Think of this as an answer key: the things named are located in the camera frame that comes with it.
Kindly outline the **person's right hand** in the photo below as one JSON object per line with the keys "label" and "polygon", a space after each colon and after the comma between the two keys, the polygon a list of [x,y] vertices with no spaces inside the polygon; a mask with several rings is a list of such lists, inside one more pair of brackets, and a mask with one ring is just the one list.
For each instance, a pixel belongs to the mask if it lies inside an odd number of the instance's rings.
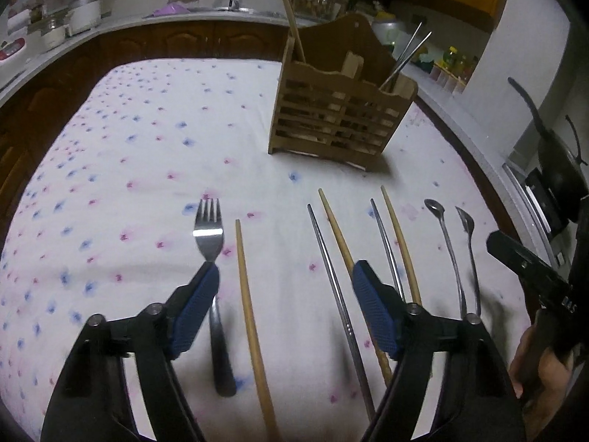
{"label": "person's right hand", "polygon": [[533,362],[531,346],[536,339],[540,317],[539,309],[536,311],[534,323],[522,334],[508,369],[518,399],[524,395],[522,367],[526,363],[534,366],[539,379],[539,387],[528,398],[522,410],[528,441],[537,438],[562,407],[567,396],[575,360],[573,350],[566,358],[559,359],[551,347],[546,347],[538,361]]}

